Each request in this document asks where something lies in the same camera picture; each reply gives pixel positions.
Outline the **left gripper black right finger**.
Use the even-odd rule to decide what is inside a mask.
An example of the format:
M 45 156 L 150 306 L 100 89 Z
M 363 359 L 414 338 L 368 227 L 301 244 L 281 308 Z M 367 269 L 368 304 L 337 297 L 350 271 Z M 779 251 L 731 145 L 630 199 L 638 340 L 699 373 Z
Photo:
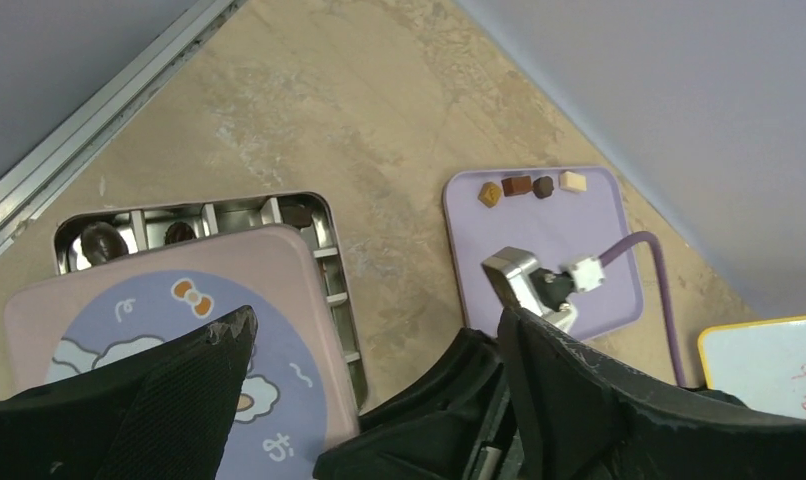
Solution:
M 667 384 L 522 308 L 497 342 L 531 479 L 806 479 L 806 420 Z

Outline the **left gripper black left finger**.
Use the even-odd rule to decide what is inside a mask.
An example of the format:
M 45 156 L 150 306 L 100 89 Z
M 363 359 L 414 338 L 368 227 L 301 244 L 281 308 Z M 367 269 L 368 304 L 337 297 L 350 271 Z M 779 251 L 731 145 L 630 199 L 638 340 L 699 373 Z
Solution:
M 242 306 L 0 401 L 0 479 L 213 479 L 258 328 Z

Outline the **pink divided chocolate tin box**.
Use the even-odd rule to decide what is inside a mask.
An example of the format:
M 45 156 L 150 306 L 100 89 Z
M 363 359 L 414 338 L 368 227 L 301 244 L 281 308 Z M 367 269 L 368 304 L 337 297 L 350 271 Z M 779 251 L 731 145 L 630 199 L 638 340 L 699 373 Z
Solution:
M 191 203 L 110 207 L 80 213 L 62 221 L 53 235 L 56 273 L 85 270 L 91 263 L 81 247 L 81 232 L 94 223 L 115 228 L 131 254 L 168 244 L 167 232 L 182 223 L 196 239 L 231 234 L 267 225 L 296 229 L 315 259 L 320 282 L 351 377 L 356 405 L 361 410 L 369 387 L 354 320 L 343 254 L 329 203 L 312 191 L 286 191 L 250 197 Z

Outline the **silver square tin lid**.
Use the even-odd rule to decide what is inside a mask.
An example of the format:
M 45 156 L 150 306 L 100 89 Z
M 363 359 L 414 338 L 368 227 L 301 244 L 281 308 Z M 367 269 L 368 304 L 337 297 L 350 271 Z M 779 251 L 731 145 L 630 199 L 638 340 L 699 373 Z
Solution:
M 244 306 L 258 320 L 221 479 L 308 479 L 358 433 L 357 406 L 317 263 L 267 226 L 131 255 L 34 284 L 4 309 L 18 390 L 159 346 Z

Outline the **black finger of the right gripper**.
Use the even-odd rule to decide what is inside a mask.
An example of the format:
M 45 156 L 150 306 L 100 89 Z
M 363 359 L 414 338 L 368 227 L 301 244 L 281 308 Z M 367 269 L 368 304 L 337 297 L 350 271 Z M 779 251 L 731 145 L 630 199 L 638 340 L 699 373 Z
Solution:
M 509 391 L 497 342 L 462 328 L 412 385 L 322 453 L 316 479 L 485 479 L 509 451 Z

